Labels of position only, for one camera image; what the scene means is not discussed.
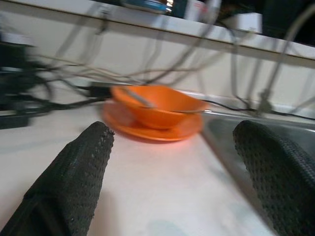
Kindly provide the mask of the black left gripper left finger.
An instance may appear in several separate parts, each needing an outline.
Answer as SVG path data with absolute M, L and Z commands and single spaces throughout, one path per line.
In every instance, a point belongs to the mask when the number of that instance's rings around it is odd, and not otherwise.
M 101 121 L 69 142 L 23 196 L 2 236 L 85 236 L 102 189 L 114 133 Z

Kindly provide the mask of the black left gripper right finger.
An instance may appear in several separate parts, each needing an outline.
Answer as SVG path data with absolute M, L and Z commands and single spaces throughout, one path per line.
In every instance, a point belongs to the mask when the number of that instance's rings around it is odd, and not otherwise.
M 296 142 L 249 120 L 234 128 L 233 141 L 278 235 L 313 236 L 315 160 Z

